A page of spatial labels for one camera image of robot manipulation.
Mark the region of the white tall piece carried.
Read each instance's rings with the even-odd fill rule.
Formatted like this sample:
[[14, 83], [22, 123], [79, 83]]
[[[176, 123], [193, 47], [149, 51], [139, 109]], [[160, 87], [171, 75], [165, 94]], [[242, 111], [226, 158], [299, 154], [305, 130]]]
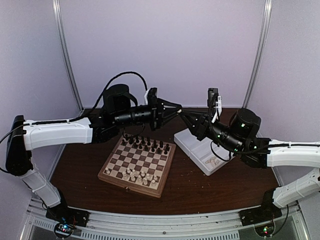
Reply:
[[136, 170], [133, 169], [131, 172], [130, 172], [130, 180], [132, 182], [135, 182], [136, 181]]

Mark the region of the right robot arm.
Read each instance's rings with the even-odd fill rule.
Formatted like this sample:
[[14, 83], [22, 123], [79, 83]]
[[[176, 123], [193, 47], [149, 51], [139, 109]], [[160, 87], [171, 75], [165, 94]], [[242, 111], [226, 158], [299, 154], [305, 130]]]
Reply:
[[208, 112], [182, 110], [181, 118], [191, 134], [199, 141], [209, 138], [230, 155], [252, 168], [264, 169], [278, 166], [312, 167], [312, 171], [282, 187], [267, 191], [270, 197], [256, 210], [259, 220], [268, 220], [276, 208], [313, 194], [320, 189], [320, 143], [291, 142], [257, 137], [261, 118], [247, 108], [232, 116], [228, 125], [213, 120]]

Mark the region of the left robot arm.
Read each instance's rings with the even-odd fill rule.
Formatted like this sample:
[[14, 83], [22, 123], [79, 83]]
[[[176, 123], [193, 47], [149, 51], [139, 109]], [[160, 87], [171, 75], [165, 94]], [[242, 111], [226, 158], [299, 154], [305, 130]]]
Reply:
[[[61, 222], [72, 218], [72, 211], [60, 190], [54, 187], [32, 163], [32, 150], [64, 144], [100, 144], [130, 126], [149, 125], [157, 130], [178, 116], [182, 107], [157, 97], [157, 89], [145, 93], [138, 105], [125, 84], [116, 84], [102, 93], [100, 112], [79, 119], [53, 121], [15, 117], [8, 135], [5, 167], [38, 195]], [[124, 134], [98, 174], [98, 178], [134, 192], [159, 198], [171, 167], [175, 145], [143, 136]]]

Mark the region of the pile of white chess pieces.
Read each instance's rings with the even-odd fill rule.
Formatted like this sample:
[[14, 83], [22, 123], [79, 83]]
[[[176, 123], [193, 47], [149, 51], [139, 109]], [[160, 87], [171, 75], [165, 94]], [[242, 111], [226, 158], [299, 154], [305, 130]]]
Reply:
[[213, 168], [215, 168], [216, 166], [218, 166], [220, 164], [220, 159], [217, 157], [211, 157], [210, 159], [208, 159], [205, 162], [207, 165], [211, 164]]

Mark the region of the wooden chess board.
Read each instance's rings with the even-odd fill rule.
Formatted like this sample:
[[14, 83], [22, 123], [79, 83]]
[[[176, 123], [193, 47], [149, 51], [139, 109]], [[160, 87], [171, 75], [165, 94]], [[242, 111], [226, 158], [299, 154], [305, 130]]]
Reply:
[[[131, 134], [129, 140], [126, 140], [126, 134], [120, 137], [111, 154], [107, 158], [103, 167], [98, 173], [98, 179], [106, 183], [124, 188], [126, 190], [148, 195], [155, 198], [160, 198], [162, 196], [169, 171], [174, 159], [176, 145], [174, 143], [169, 143], [163, 141], [163, 149], [160, 148], [160, 141], [156, 140], [157, 147], [154, 147], [155, 151], [151, 152], [154, 140], [150, 138], [151, 145], [147, 145], [147, 137], [144, 137], [145, 144], [142, 144], [142, 149], [139, 149], [141, 144], [142, 136], [139, 136], [139, 143], [136, 143], [136, 137], [134, 137], [134, 142], [131, 141]], [[125, 140], [126, 145], [122, 145], [122, 140]], [[169, 151], [164, 154], [166, 145], [169, 145]], [[161, 154], [157, 153], [157, 149], [161, 149]], [[110, 175], [105, 173], [105, 170], [110, 170]], [[131, 181], [131, 176], [127, 174], [127, 169], [131, 171], [135, 169], [136, 181]], [[138, 176], [141, 176], [141, 172], [144, 171], [145, 176], [142, 177], [142, 182], [138, 182]], [[124, 180], [124, 175], [128, 175], [128, 179]], [[147, 178], [147, 174], [150, 174], [151, 178], [148, 180], [147, 185], [143, 185], [143, 178]], [[151, 181], [154, 180], [154, 176], [158, 176], [158, 182], [156, 182], [155, 187], [151, 186]]]

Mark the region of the dark rook right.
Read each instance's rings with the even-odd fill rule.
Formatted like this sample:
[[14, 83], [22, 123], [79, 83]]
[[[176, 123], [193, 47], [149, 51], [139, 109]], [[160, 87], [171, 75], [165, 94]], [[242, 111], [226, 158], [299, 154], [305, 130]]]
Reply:
[[170, 150], [170, 146], [167, 144], [165, 150], [168, 152]]

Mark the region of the white plastic tray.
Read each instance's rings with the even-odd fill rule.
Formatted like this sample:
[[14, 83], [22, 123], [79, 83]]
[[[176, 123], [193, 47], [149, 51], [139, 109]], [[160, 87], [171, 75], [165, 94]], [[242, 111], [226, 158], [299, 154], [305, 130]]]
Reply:
[[220, 163], [216, 167], [212, 167], [211, 164], [206, 164], [205, 162], [208, 159], [216, 157], [212, 153], [211, 147], [213, 151], [224, 160], [229, 159], [229, 152], [221, 146], [218, 147], [216, 144], [212, 143], [212, 140], [207, 137], [202, 141], [197, 140], [197, 138], [191, 134], [189, 129], [184, 129], [180, 132], [177, 132], [174, 135], [174, 142], [206, 176], [212, 175], [224, 165], [231, 162], [231, 160], [222, 161], [220, 159]]

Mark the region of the front aluminium rail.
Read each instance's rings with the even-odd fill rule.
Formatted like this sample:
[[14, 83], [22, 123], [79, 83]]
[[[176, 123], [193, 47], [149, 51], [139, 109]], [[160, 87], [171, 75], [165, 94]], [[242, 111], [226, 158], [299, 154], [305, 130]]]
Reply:
[[[286, 218], [244, 226], [239, 211], [182, 215], [137, 215], [86, 210], [87, 225], [76, 226], [66, 240], [311, 240], [300, 206], [289, 207], [282, 229], [272, 237], [259, 236], [258, 226], [275, 224], [278, 231]], [[31, 198], [18, 240], [59, 240], [54, 234], [56, 221], [46, 218], [37, 198]]]

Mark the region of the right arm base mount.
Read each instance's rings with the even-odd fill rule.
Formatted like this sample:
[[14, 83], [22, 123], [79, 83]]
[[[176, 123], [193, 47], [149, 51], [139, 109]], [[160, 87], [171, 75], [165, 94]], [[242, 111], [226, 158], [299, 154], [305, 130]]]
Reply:
[[273, 188], [264, 193], [260, 206], [239, 211], [240, 221], [243, 226], [271, 221], [282, 216], [281, 208], [273, 204], [275, 190]]

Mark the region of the right aluminium frame post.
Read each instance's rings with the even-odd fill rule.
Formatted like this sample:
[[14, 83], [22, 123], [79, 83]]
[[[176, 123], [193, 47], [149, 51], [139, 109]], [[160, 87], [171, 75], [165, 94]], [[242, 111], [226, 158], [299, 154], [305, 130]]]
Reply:
[[252, 71], [250, 74], [250, 79], [248, 83], [248, 87], [246, 90], [246, 94], [244, 97], [244, 101], [242, 104], [243, 108], [248, 108], [250, 99], [252, 97], [255, 83], [258, 78], [262, 58], [263, 58], [263, 52], [266, 46], [267, 38], [268, 38], [268, 33], [270, 29], [270, 23], [271, 23], [271, 18], [272, 18], [272, 5], [273, 1], [272, 0], [265, 0], [264, 1], [264, 9], [263, 9], [263, 16], [262, 16], [262, 21], [261, 21], [261, 27], [260, 27], [260, 34], [259, 34], [259, 39], [258, 39], [258, 44], [257, 44], [257, 49], [256, 49], [256, 54], [253, 62], [253, 67]]

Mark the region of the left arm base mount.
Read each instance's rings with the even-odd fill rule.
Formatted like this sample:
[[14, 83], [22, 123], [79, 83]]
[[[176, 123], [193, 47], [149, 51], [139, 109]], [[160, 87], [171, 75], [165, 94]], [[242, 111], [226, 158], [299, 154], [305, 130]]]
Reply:
[[60, 195], [60, 204], [54, 207], [49, 207], [46, 211], [45, 217], [63, 224], [86, 227], [90, 213], [86, 210], [68, 207], [62, 191], [58, 190], [58, 192]]

